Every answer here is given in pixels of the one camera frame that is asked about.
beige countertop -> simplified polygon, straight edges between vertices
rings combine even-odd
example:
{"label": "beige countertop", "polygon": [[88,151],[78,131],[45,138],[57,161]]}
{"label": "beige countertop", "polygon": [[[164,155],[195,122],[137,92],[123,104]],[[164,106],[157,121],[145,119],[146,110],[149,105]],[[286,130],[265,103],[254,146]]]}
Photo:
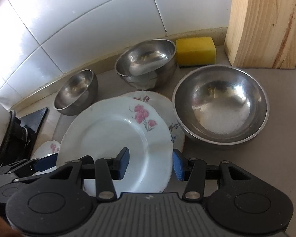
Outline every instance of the beige countertop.
{"label": "beige countertop", "polygon": [[[217,48],[217,63],[229,64],[223,47]],[[178,69],[173,78],[163,87],[154,91],[172,98],[174,87],[179,80],[195,68]],[[230,150],[213,150],[185,139],[183,154],[186,158],[197,157],[207,164],[218,165],[221,160],[229,160],[253,175],[287,194],[293,202],[294,214],[287,228],[290,236],[296,236],[296,69],[245,69],[264,87],[270,101],[270,115],[261,133],[252,141]],[[119,96],[136,91],[128,86],[113,71],[98,76],[99,99]],[[38,109],[48,107],[34,151],[45,141],[61,142],[75,116],[60,115],[53,108],[55,94],[19,111],[18,117]],[[165,191],[175,191],[182,195],[186,182],[179,182],[172,174]],[[215,180],[207,180],[205,195],[217,189]]]}

blue gripper pad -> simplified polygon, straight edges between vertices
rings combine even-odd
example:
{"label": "blue gripper pad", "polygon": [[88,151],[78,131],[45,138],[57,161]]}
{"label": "blue gripper pad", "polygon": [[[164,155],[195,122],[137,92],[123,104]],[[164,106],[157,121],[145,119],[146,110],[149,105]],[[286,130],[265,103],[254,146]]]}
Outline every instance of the blue gripper pad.
{"label": "blue gripper pad", "polygon": [[176,174],[176,178],[180,181],[184,180],[183,162],[180,156],[177,154],[180,152],[178,149],[173,150],[173,169]]}
{"label": "blue gripper pad", "polygon": [[56,166],[57,156],[58,156],[58,153],[54,153],[54,154],[52,154],[50,156],[39,159],[34,164],[34,170],[43,172],[43,171],[45,171],[47,169],[50,169],[50,168]]}
{"label": "blue gripper pad", "polygon": [[120,154],[122,155],[122,157],[120,158],[120,169],[118,171],[119,180],[123,179],[129,164],[129,149],[123,148],[118,155]]}

white plate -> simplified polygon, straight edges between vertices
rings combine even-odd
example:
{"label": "white plate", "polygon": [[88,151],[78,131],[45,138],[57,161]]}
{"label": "white plate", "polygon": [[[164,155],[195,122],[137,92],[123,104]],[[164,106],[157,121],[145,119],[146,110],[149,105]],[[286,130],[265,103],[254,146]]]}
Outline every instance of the white plate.
{"label": "white plate", "polygon": [[41,159],[59,151],[60,144],[57,141],[44,142],[32,155],[32,159]]}
{"label": "white plate", "polygon": [[166,122],[172,136],[173,148],[178,149],[180,152],[183,151],[185,135],[179,127],[178,121],[173,112],[172,101],[169,98],[157,92],[148,91],[129,92],[123,96],[144,101],[152,106]]}
{"label": "white plate", "polygon": [[[113,181],[117,195],[162,192],[172,173],[171,135],[150,105],[130,97],[99,101],[78,115],[62,139],[57,165],[85,155],[114,158],[123,147],[130,160],[124,178]],[[84,187],[95,194],[94,180]]]}

metal bowl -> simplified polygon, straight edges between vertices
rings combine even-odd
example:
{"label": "metal bowl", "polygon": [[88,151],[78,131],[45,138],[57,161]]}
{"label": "metal bowl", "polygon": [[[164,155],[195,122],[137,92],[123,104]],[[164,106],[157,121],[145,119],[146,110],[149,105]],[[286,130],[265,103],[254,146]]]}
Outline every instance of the metal bowl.
{"label": "metal bowl", "polygon": [[255,137],[269,116],[260,84],[240,69],[210,65],[187,74],[176,86],[174,113],[185,134],[215,145],[234,145]]}
{"label": "metal bowl", "polygon": [[115,71],[129,85],[150,90],[163,85],[177,68],[176,47],[166,39],[141,42],[122,53]]}
{"label": "metal bowl", "polygon": [[77,115],[96,102],[98,82],[90,69],[72,76],[56,95],[54,107],[61,114]]}

tile wall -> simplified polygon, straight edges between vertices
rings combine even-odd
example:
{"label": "tile wall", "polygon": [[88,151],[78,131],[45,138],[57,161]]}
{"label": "tile wall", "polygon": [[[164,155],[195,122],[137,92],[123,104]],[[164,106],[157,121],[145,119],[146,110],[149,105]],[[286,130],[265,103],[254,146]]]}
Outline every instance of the tile wall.
{"label": "tile wall", "polygon": [[0,102],[138,42],[227,27],[231,0],[0,0]]}

